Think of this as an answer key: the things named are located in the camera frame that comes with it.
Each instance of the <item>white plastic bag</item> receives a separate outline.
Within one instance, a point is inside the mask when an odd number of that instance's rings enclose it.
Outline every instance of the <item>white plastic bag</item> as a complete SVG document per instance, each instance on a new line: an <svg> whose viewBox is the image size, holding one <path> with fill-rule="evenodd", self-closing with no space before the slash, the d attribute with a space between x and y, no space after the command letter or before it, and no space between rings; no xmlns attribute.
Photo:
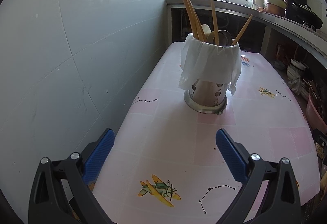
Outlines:
<svg viewBox="0 0 327 224"><path fill-rule="evenodd" d="M188 90L198 79L218 84L230 83L232 95L241 74L241 50L238 44L220 47L201 42L189 34L181 51L183 72L179 87Z"/></svg>

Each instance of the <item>table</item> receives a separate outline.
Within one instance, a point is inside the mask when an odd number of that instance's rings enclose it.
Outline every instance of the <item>table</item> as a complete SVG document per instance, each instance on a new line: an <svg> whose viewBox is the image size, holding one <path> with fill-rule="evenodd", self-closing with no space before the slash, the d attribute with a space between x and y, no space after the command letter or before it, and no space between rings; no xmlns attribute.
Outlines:
<svg viewBox="0 0 327 224"><path fill-rule="evenodd" d="M265 160L288 157L301 204L316 195L319 169L310 129L273 67L261 54L242 52L237 90L234 96L227 91L223 114L202 114L187 106L178 88L183 45L173 43L154 68L102 167L93 194L112 221L216 223L241 188L215 145L220 128ZM246 220L255 216L266 186Z"/></svg>

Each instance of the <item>brown pot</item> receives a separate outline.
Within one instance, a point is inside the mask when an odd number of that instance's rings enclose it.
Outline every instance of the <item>brown pot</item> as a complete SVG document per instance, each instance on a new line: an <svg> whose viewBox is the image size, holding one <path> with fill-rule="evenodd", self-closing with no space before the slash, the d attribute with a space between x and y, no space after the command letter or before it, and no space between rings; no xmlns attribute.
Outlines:
<svg viewBox="0 0 327 224"><path fill-rule="evenodd" d="M285 10L282 9L282 7L276 6L272 3L267 3L267 13L280 17L285 17Z"/></svg>

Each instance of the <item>tile grout line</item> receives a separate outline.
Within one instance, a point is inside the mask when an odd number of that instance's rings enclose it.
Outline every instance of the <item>tile grout line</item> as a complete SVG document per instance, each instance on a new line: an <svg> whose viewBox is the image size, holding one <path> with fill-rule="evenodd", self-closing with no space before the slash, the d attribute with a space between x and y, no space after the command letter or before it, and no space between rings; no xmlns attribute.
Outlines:
<svg viewBox="0 0 327 224"><path fill-rule="evenodd" d="M93 102L93 100L92 100L92 98L91 98L89 92L87 91L87 88L86 88L86 86L85 86L85 84L84 84L83 79L81 78L80 71L79 71L78 68L77 68L77 65L76 65L76 62L75 62L75 59L74 59L74 56L73 56L72 50L71 50L70 45L69 45L69 42L68 42L68 38L67 38L67 34L66 34L66 30L65 30L65 26L64 26L64 24L63 24L63 17L62 17L62 14L61 14L61 9L60 9L60 2L59 2L59 0L58 0L58 5L59 5L60 18L61 18L62 25L63 25L63 31L64 31L64 33L65 33L65 37L66 37L66 41L67 41L67 44L68 44L68 48L69 48L70 53L71 53L71 56L72 56L72 58L73 58L73 61L74 61L74 64L75 64L75 68L76 68L77 73L78 73L78 77L79 77L80 80L82 81L82 83L83 83L83 85L84 85L84 87L85 87L85 89L86 89L86 92L87 92L87 94L89 95L90 100L92 101L92 103L93 103L93 105L94 105L96 111L98 112L99 117L101 117L102 121L106 124L106 122L104 121L104 119L103 119L102 116L100 115L99 110L97 109L96 105L94 104L94 102Z"/></svg>

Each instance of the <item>blue gripper pad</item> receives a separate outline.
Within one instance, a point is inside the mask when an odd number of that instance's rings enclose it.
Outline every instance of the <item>blue gripper pad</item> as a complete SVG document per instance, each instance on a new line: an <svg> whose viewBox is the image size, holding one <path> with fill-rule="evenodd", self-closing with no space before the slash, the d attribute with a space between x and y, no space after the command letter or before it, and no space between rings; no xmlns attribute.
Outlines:
<svg viewBox="0 0 327 224"><path fill-rule="evenodd" d="M231 138L226 135L223 129L216 133L216 145L223 156L229 170L231 171L235 181L245 184L248 180L247 165L238 150L231 142Z"/></svg>
<svg viewBox="0 0 327 224"><path fill-rule="evenodd" d="M115 134L112 130L108 130L84 163L84 173L82 179L85 184L94 182L97 179L114 142Z"/></svg>

